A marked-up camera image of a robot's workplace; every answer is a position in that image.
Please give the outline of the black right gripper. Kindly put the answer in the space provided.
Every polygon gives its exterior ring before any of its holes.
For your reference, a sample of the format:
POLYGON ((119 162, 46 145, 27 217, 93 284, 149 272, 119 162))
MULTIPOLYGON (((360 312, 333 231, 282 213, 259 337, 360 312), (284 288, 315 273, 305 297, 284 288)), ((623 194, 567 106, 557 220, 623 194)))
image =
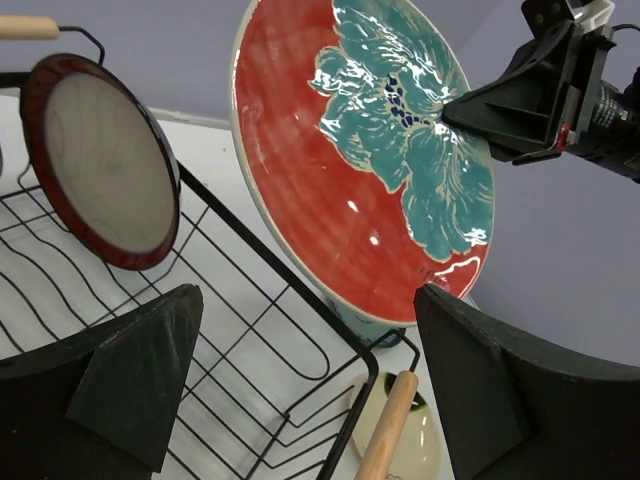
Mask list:
POLYGON ((602 79, 615 29, 565 20, 519 47, 495 81, 445 105, 443 122, 485 139, 493 158, 523 163, 570 153, 639 181, 639 78, 602 79))

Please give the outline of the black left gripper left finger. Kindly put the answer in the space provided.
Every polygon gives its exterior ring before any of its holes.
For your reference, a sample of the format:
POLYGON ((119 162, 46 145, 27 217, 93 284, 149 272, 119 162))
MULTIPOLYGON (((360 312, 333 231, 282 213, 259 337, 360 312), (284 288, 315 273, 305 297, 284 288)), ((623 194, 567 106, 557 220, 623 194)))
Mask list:
POLYGON ((4 479, 148 479, 162 469, 203 315, 184 284, 1 362, 4 479))

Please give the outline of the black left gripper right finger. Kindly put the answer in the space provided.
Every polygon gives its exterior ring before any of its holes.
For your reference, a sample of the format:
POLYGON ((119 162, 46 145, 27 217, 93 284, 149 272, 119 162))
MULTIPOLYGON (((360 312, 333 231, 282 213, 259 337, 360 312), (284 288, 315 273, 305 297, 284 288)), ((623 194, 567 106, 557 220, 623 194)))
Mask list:
POLYGON ((435 285, 414 305, 455 478, 638 478, 637 367, 543 340, 435 285))

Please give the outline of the cream plate with black sprig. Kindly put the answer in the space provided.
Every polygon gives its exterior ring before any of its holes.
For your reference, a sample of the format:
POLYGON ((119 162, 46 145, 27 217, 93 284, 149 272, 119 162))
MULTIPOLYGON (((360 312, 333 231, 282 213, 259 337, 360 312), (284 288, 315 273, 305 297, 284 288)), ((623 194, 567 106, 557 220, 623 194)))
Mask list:
POLYGON ((417 392, 410 371, 366 377, 351 405, 366 393, 351 437, 361 465, 357 479, 434 479, 440 470, 441 442, 434 415, 417 392))

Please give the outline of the blue patterned teal plate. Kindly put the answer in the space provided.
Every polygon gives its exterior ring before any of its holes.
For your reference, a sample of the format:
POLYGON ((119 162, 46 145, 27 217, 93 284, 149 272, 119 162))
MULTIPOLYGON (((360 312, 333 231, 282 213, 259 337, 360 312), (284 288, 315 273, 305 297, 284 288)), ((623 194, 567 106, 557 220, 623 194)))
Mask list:
POLYGON ((356 315, 344 304, 334 302, 328 296, 325 297, 325 302, 336 317, 340 319, 366 346, 371 346, 379 338, 392 331, 390 326, 364 319, 356 315))

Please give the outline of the black wire dish rack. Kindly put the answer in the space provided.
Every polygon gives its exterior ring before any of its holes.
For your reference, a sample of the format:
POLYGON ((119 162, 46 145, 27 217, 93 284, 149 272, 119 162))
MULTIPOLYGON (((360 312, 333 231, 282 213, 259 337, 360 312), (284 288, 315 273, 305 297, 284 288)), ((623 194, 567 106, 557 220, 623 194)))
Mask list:
POLYGON ((89 252, 35 182, 14 128, 1 152, 1 362, 184 284, 203 315, 161 471, 148 479, 351 479, 373 353, 188 169, 168 258, 142 272, 89 252))

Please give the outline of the red and teal floral plate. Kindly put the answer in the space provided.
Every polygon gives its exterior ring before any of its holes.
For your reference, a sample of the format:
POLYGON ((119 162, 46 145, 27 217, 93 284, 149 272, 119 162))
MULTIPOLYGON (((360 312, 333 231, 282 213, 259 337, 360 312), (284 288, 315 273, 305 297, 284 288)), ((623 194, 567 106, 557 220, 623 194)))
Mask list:
POLYGON ((494 224, 487 144, 445 124, 466 76, 409 1, 254 1, 234 42, 231 129, 284 253, 335 304, 393 327, 415 291, 461 297, 494 224))

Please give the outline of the dark red rimmed cream plate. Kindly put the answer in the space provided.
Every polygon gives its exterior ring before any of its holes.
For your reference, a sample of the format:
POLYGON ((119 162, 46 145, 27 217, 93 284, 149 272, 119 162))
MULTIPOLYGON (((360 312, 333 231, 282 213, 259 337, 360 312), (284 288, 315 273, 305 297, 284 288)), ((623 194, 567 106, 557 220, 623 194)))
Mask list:
POLYGON ((70 232, 118 268, 161 263, 177 237, 180 173, 147 107, 98 63, 58 53, 28 74, 19 112, 30 164, 70 232))

